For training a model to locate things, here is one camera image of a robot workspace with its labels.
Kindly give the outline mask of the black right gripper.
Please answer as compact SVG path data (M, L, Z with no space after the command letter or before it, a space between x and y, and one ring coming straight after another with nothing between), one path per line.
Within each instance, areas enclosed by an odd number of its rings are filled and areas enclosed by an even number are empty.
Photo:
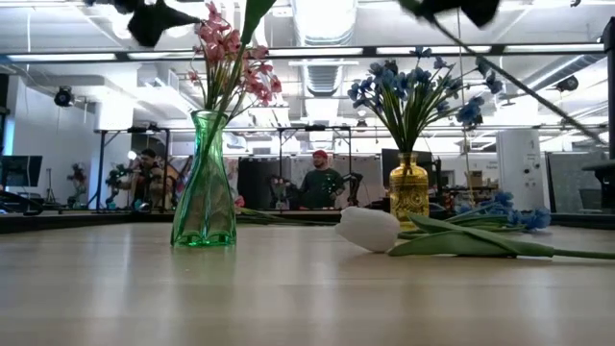
M399 5L416 17L433 22L440 12L459 7L458 0L398 0ZM460 9L477 27L482 28L495 17L500 0L461 0Z

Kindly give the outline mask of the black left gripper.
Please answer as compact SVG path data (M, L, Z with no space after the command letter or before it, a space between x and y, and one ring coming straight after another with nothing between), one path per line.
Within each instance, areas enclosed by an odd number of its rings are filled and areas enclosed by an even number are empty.
M109 5L119 13L132 13L127 29L142 47L154 48L162 34L173 28L193 25L201 19L169 7L163 0L147 4L143 0L84 0L88 7Z

